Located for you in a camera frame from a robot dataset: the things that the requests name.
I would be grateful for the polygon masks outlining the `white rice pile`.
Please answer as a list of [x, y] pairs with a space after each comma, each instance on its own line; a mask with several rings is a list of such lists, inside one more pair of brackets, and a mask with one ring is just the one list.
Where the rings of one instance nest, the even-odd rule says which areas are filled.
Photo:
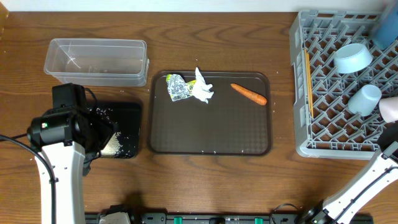
[[134, 109], [99, 107], [96, 112], [115, 124], [115, 133], [101, 151], [102, 157], [130, 159], [139, 144], [140, 113]]

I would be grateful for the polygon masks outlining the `foil wrapper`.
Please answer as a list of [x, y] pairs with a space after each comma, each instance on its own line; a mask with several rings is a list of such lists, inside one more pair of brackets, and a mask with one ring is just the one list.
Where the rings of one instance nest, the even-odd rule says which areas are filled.
[[181, 75], [168, 74], [166, 76], [167, 91], [172, 101], [184, 100], [193, 96], [192, 90], [196, 80], [185, 82]]

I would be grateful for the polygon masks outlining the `white tissue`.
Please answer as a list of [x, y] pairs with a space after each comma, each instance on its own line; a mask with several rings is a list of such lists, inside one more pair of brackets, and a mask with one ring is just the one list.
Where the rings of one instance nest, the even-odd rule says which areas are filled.
[[196, 82], [192, 88], [192, 95], [196, 99], [208, 104], [209, 103], [208, 100], [211, 99], [214, 94], [214, 92], [211, 91], [213, 85], [206, 84], [206, 81], [198, 67], [195, 68], [195, 81]]

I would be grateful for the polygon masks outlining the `orange carrot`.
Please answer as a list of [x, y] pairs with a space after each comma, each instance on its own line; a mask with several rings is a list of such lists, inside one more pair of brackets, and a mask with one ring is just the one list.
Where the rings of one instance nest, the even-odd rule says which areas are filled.
[[251, 90], [248, 90], [247, 88], [245, 88], [241, 85], [235, 84], [235, 83], [231, 83], [230, 85], [234, 90], [236, 90], [237, 92], [239, 92], [246, 98], [250, 99], [251, 101], [253, 101], [259, 105], [262, 105], [262, 106], [267, 104], [267, 99], [264, 96], [262, 96], [256, 92], [253, 92]]

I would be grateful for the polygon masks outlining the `wooden chopstick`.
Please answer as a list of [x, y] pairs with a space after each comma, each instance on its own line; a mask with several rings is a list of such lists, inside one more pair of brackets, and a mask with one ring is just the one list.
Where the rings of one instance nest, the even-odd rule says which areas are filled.
[[313, 118], [313, 96], [312, 96], [312, 79], [310, 71], [310, 59], [308, 51], [305, 49], [305, 63], [306, 63], [306, 74], [307, 74], [307, 85], [308, 85], [308, 106], [310, 116]]
[[307, 52], [307, 49], [304, 49], [304, 54], [305, 54], [305, 71], [306, 71], [306, 77], [307, 77], [307, 92], [308, 92], [308, 108], [309, 108], [309, 113], [310, 117], [313, 117], [313, 112], [312, 112], [312, 89], [311, 89], [311, 74], [310, 74], [310, 61], [309, 61], [309, 54]]

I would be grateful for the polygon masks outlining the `light blue bowl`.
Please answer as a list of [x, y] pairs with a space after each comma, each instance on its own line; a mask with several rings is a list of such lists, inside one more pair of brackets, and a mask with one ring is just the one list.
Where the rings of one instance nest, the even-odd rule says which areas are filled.
[[348, 44], [335, 52], [333, 59], [338, 73], [354, 73], [366, 68], [373, 56], [364, 44]]

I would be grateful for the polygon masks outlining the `light blue cup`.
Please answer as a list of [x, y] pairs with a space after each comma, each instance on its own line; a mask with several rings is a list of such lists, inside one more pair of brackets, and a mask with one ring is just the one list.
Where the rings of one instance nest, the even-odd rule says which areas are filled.
[[348, 109], [361, 116], [369, 116], [379, 103], [382, 92], [375, 85], [365, 85], [358, 90], [348, 102]]

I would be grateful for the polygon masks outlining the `dark blue plate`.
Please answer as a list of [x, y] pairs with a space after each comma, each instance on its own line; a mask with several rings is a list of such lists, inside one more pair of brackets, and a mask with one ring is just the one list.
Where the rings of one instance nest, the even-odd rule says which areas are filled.
[[391, 1], [381, 14], [370, 35], [372, 42], [384, 50], [397, 39], [397, 0]]

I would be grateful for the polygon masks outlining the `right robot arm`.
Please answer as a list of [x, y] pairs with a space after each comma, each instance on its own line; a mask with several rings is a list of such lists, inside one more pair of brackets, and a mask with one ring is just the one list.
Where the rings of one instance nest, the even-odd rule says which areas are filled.
[[397, 180], [397, 124], [377, 140], [379, 149], [369, 163], [339, 192], [304, 213], [299, 223], [350, 223], [382, 189]]

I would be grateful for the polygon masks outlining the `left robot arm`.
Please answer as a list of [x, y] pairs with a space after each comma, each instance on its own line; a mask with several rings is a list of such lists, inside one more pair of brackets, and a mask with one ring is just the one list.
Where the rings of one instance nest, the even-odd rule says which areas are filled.
[[55, 86], [52, 98], [53, 107], [27, 129], [39, 155], [42, 223], [84, 223], [83, 176], [107, 134], [88, 109], [83, 86]]

